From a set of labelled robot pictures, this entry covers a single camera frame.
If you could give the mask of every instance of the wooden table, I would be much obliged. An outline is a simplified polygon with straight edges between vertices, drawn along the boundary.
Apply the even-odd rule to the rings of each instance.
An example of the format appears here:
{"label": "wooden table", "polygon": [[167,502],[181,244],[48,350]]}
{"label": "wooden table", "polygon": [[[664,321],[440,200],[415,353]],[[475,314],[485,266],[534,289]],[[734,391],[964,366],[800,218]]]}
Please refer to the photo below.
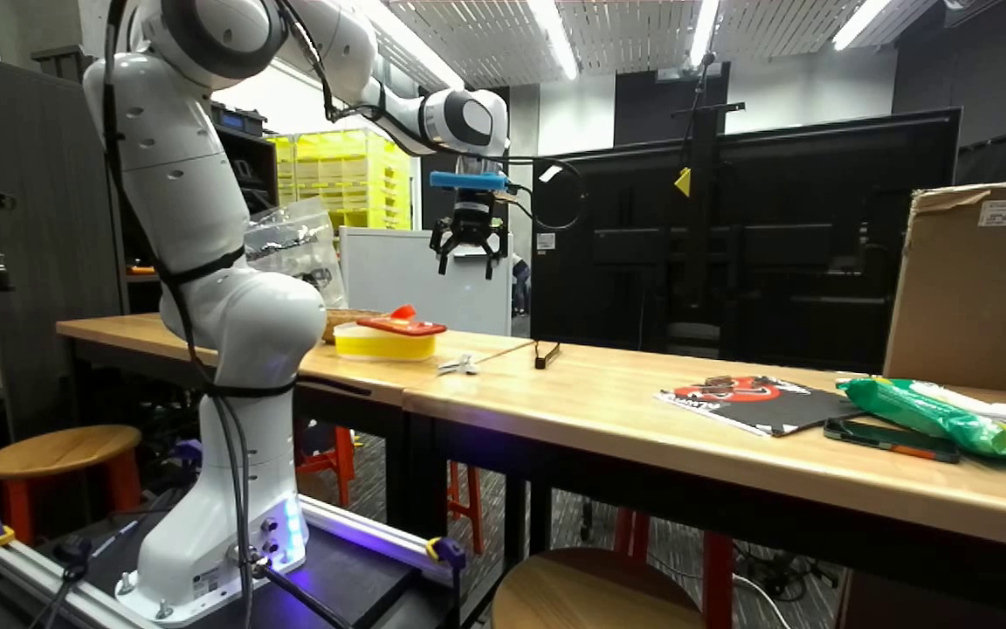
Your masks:
{"label": "wooden table", "polygon": [[[62,321],[84,350],[181,359],[156,317]],[[433,364],[347,364],[309,353],[298,400],[336,420],[385,415],[387,520],[445,530],[445,460],[507,473],[510,555],[520,548],[523,483],[534,483],[532,548],[548,544],[544,485],[811,554],[918,586],[1006,604],[1006,465],[939,465],[824,442],[820,431],[759,436],[661,402],[661,387],[718,374],[773,374],[833,387],[834,374],[563,347],[534,372],[520,340],[445,337],[440,358],[489,358],[475,377]]]}

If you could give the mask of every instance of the ceiling light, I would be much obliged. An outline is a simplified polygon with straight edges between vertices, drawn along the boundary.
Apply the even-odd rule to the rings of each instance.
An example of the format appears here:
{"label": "ceiling light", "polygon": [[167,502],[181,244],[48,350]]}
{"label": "ceiling light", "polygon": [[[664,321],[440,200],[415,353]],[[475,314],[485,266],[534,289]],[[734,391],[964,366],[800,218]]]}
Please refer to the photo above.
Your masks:
{"label": "ceiling light", "polygon": [[833,48],[848,48],[854,40],[855,40],[868,26],[875,26],[875,17],[876,17],[889,3],[890,3],[890,0],[868,0],[868,3],[858,3],[858,12],[843,26],[843,31],[833,34]]}
{"label": "ceiling light", "polygon": [[422,64],[445,87],[466,87],[460,75],[449,68],[415,31],[409,31],[400,14],[390,14],[382,0],[365,0],[360,12],[372,17],[378,31],[400,43],[415,64]]}
{"label": "ceiling light", "polygon": [[576,56],[574,56],[574,46],[566,40],[560,3],[556,0],[528,0],[528,7],[548,40],[551,59],[563,68],[566,82],[576,82]]}
{"label": "ceiling light", "polygon": [[714,29],[718,29],[719,0],[704,0],[700,26],[692,29],[687,68],[704,68]]}

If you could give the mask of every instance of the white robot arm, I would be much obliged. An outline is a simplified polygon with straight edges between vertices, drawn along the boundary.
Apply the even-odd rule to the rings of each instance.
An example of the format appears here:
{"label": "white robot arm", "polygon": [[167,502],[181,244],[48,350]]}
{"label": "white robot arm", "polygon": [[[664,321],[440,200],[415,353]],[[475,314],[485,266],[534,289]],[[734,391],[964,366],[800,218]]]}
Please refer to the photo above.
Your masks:
{"label": "white robot arm", "polygon": [[[395,96],[378,82],[372,26],[336,0],[133,0],[118,26],[118,56],[89,70],[84,96],[152,238],[162,314],[171,333],[218,350],[218,372],[204,374],[204,473],[146,535],[117,598],[184,626],[230,604],[256,559],[272,570],[305,564],[290,387],[324,329],[315,287],[244,266],[247,208],[208,96],[261,75],[293,31],[329,102],[367,111],[415,154],[454,151],[473,180],[501,175],[507,110],[489,91]],[[457,188],[451,229],[433,232],[440,258],[454,244],[489,250],[489,212],[493,193]]]}

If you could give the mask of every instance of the green object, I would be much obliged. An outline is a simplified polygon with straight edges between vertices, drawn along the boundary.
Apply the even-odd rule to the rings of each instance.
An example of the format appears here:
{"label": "green object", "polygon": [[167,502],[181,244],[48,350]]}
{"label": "green object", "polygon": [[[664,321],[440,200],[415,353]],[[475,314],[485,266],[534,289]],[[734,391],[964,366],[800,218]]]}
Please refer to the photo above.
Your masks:
{"label": "green object", "polygon": [[1006,405],[984,405],[910,377],[854,377],[843,387],[869,415],[949,436],[969,453],[1006,458]]}

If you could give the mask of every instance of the ceiling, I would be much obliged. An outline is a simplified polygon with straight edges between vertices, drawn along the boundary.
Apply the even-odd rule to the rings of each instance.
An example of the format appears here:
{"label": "ceiling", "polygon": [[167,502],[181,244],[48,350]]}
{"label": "ceiling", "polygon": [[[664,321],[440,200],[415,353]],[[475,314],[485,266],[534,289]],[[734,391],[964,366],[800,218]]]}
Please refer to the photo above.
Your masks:
{"label": "ceiling", "polygon": [[[385,0],[468,83],[563,82],[528,0]],[[556,0],[579,77],[684,68],[700,0]],[[862,0],[719,0],[719,59],[779,59],[833,48],[833,34]],[[890,0],[854,48],[896,46],[939,0]],[[382,34],[382,53],[409,77],[428,70]]]}

